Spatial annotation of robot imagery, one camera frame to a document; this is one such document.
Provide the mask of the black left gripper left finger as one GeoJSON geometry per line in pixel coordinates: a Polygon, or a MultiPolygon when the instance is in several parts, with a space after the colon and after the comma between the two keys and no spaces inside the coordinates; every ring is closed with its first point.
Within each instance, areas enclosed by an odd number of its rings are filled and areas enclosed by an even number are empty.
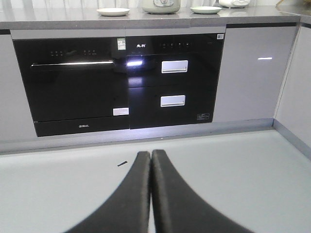
{"type": "Polygon", "coordinates": [[[114,193],[69,233],[146,233],[150,212],[151,158],[137,153],[129,172],[114,193]]]}

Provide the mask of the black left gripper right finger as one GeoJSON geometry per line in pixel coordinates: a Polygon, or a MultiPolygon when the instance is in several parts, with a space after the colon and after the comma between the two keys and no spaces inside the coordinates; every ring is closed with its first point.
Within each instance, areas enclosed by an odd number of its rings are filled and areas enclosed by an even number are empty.
{"type": "Polygon", "coordinates": [[[164,150],[152,152],[152,203],[158,233],[248,233],[205,202],[177,172],[164,150]]]}

